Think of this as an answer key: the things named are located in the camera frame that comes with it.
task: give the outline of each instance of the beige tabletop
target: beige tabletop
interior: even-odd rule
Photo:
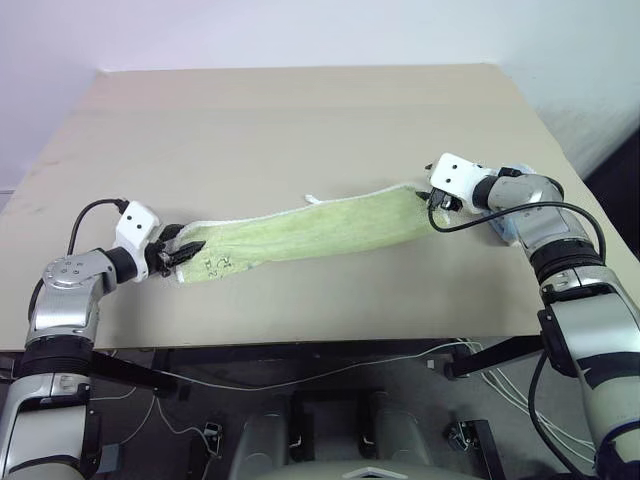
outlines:
[[[194,70],[99,75],[0,217],[0,349],[21,349],[31,289],[78,211],[122,196],[165,223],[255,217],[424,181],[452,152],[525,163],[602,223],[636,302],[640,266],[513,83],[488,65]],[[110,247],[117,213],[76,251]],[[524,335],[538,285],[519,248],[480,226],[367,253],[272,263],[224,280],[126,284],[101,304],[97,347]]]

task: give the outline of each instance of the white wall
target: white wall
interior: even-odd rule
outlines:
[[[0,188],[96,69],[498,63],[582,175],[638,125],[637,0],[0,0]]]

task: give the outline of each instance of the black cable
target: black cable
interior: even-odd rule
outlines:
[[[549,450],[553,452],[553,454],[562,462],[562,464],[571,472],[571,474],[578,480],[587,480],[587,477],[580,471],[578,468],[571,463],[561,451],[560,449],[551,441],[551,439],[547,436],[545,431],[540,424],[540,419],[538,418],[538,413],[536,412],[536,389],[538,388],[538,380],[540,380],[540,374],[542,373],[542,367],[547,361],[547,353],[542,352],[540,355],[540,360],[538,360],[538,364],[536,365],[536,369],[533,372],[533,377],[531,377],[531,384],[529,385],[529,396],[527,398],[529,404],[529,417],[531,418],[531,423],[533,423],[533,427],[540,435],[542,441],[549,447]]]
[[[427,208],[427,216],[429,217],[429,223],[433,227],[434,230],[442,233],[451,233],[457,232],[459,230],[464,230],[466,228],[475,227],[476,225],[480,225],[481,223],[488,222],[490,220],[495,220],[496,218],[504,217],[505,215],[509,215],[510,213],[520,212],[522,210],[528,210],[530,208],[542,208],[542,207],[556,207],[556,208],[564,208],[566,210],[571,210],[573,212],[579,213],[584,218],[586,218],[593,229],[596,232],[596,237],[598,238],[598,253],[600,255],[600,259],[604,263],[607,258],[607,244],[604,238],[604,232],[602,231],[602,227],[595,219],[593,215],[587,212],[585,209],[578,207],[577,205],[573,205],[571,203],[565,202],[536,202],[536,203],[525,203],[523,205],[517,205],[515,207],[506,208],[499,212],[492,213],[491,215],[487,215],[486,217],[479,218],[477,220],[473,220],[468,223],[463,223],[462,225],[455,225],[453,227],[441,227],[436,224],[433,219],[433,205],[429,204]]]
[[[76,238],[78,236],[78,229],[80,228],[80,224],[82,223],[82,219],[84,216],[94,207],[98,205],[106,205],[112,204],[118,208],[118,211],[122,215],[124,211],[129,206],[129,202],[127,200],[123,200],[121,198],[103,198],[101,200],[96,200],[95,202],[91,202],[89,205],[80,210],[80,213],[76,217],[76,221],[73,223],[73,227],[71,228],[71,237],[69,238],[69,246],[67,247],[67,255],[73,255],[73,249],[76,246]],[[29,309],[27,310],[27,321],[31,321],[31,317],[33,316],[33,311],[36,308],[36,302],[38,301],[38,295],[40,294],[40,290],[44,282],[41,279],[38,280],[36,286],[33,288],[33,292],[31,293],[31,300],[29,300]]]

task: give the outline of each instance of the robotic arm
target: robotic arm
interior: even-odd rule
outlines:
[[[562,187],[513,168],[493,170],[451,154],[431,167],[429,219],[436,208],[495,212],[512,229],[540,284],[538,313],[546,355],[582,386],[585,412],[603,479],[640,477],[640,312],[605,265],[604,236],[593,217],[563,203]],[[597,227],[596,253],[570,210]]]
[[[169,275],[204,245],[192,242],[169,252],[167,242],[181,225],[163,228],[144,205],[118,202],[123,213],[114,247],[54,260],[39,282],[42,293],[30,308],[19,378],[0,418],[0,478],[62,480],[95,473],[99,418],[88,402],[98,302],[120,283]]]

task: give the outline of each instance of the green cloth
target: green cloth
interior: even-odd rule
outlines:
[[[177,246],[207,243],[177,268],[178,280],[216,280],[268,261],[362,252],[421,237],[431,227],[415,192],[400,185],[267,217],[192,223],[178,235]]]

